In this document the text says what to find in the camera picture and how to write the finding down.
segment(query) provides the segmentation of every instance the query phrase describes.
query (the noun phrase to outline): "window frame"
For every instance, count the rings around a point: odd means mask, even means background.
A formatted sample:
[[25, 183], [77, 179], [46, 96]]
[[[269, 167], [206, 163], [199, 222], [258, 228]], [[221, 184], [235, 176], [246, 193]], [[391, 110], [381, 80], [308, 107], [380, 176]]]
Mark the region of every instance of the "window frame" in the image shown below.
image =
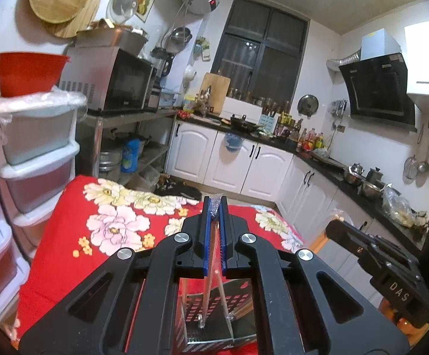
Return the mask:
[[[284, 10], [278, 9], [277, 7], [272, 7], [270, 5], [260, 3], [256, 0], [244, 0], [244, 1], [248, 1], [249, 3], [261, 5], [261, 6], [266, 7], [270, 10], [268, 18], [267, 18], [267, 25], [266, 25], [266, 28], [264, 30], [263, 36], [256, 35], [255, 33], [252, 33], [252, 32], [249, 32], [248, 30], [243, 30], [240, 28], [230, 28], [229, 27], [229, 21], [232, 17], [232, 14], [234, 12], [234, 6], [235, 6], [237, 1], [238, 0], [233, 1], [229, 15], [228, 15], [228, 18], [227, 18], [226, 23], [224, 25], [224, 29], [223, 29], [223, 32], [222, 32], [222, 35], [220, 38], [219, 46], [218, 46], [218, 49], [216, 51], [216, 55], [214, 56], [213, 64], [211, 66], [211, 73], [217, 74], [219, 71], [219, 68], [221, 66], [222, 56], [223, 56], [224, 51], [225, 51], [226, 46], [227, 46], [228, 37], [236, 37], [240, 40], [253, 41], [253, 42], [258, 42], [260, 44], [259, 52], [257, 54], [255, 64], [254, 64], [254, 69], [252, 72], [252, 77], [251, 77], [251, 79], [249, 81], [249, 85], [247, 87], [247, 91], [250, 91], [250, 92], [254, 91], [255, 84], [258, 80], [259, 71], [260, 71], [260, 67], [262, 65], [262, 59], [263, 59], [263, 55], [264, 55], [266, 47], [275, 49], [276, 51], [279, 51], [282, 53], [285, 53], [289, 56], [296, 58], [299, 62], [298, 73], [295, 77], [295, 80], [296, 80], [295, 85], [293, 87], [292, 96], [289, 100], [290, 106], [291, 106], [292, 101], [293, 101], [293, 97], [295, 95], [295, 91], [296, 91], [296, 88], [298, 85], [298, 79], [300, 76], [300, 72], [301, 72], [301, 66], [303, 63], [303, 56], [305, 53], [306, 40], [307, 40], [308, 29], [310, 27], [310, 21], [305, 19], [305, 17], [300, 17], [299, 15], [294, 15], [291, 12], [286, 12]], [[303, 29], [303, 33], [301, 35], [301, 43], [300, 43], [299, 51], [294, 51], [291, 47], [288, 47], [288, 46], [282, 45], [276, 41], [272, 41], [272, 40], [267, 39], [267, 34], [268, 34], [269, 29], [270, 29], [270, 24], [271, 24], [272, 16], [273, 16], [274, 12], [279, 12], [281, 14], [285, 14], [287, 16], [292, 17], [295, 20], [299, 20], [299, 21], [304, 23], [304, 29]]]

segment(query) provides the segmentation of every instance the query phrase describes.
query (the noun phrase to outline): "kettle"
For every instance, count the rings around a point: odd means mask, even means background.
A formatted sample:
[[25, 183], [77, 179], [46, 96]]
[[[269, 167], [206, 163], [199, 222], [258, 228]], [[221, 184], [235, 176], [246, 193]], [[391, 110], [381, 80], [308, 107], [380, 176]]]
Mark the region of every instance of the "kettle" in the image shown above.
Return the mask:
[[364, 168], [360, 165], [360, 163], [354, 163], [349, 167], [349, 171], [361, 175], [364, 172]]
[[377, 181], [381, 180], [384, 174], [380, 172], [380, 170], [381, 169], [377, 167], [375, 167], [375, 169], [371, 168], [366, 176], [366, 180], [371, 184], [375, 184]]

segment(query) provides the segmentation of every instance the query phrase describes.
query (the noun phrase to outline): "range hood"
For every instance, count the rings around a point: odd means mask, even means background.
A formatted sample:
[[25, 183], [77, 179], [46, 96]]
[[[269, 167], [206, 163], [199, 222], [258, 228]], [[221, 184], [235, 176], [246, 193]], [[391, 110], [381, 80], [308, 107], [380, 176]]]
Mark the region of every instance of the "range hood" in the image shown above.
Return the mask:
[[360, 61], [339, 61], [351, 117], [416, 132], [415, 104], [407, 95], [408, 69], [400, 46], [384, 29], [362, 38]]

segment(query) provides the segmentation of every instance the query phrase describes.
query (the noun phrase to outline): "red bucket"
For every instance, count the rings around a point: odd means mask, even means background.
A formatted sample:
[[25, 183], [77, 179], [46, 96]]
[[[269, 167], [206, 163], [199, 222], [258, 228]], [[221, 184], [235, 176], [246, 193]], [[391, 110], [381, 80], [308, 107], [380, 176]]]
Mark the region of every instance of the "red bucket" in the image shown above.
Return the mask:
[[0, 53], [1, 96], [49, 92], [68, 60], [69, 56], [51, 53]]

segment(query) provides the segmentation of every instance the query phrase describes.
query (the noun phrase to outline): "microwave oven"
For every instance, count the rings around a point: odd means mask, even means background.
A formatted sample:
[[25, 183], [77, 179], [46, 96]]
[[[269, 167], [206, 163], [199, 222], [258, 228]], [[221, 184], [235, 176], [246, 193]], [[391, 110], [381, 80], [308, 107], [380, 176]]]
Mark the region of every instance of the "microwave oven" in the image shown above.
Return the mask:
[[82, 92], [88, 112], [111, 115], [125, 112], [156, 112], [161, 88], [157, 70], [149, 61], [119, 47], [69, 48], [61, 73], [60, 89]]

